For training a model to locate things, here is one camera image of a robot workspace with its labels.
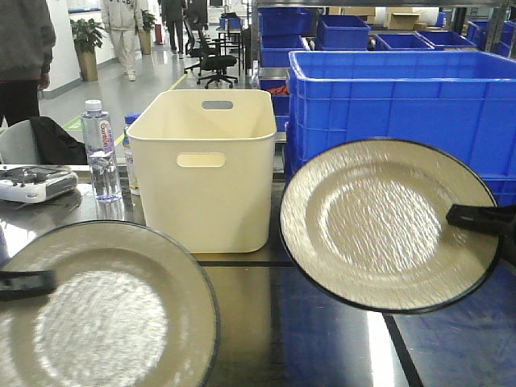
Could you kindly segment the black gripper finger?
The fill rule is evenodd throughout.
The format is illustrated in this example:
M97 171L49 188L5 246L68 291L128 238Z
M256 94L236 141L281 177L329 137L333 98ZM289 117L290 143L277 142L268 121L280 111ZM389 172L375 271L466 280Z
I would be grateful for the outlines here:
M481 234L497 235L501 257L515 265L515 204L509 206L465 206L453 204L447 223Z
M56 290L56 273L44 271L1 271L1 301L44 296Z

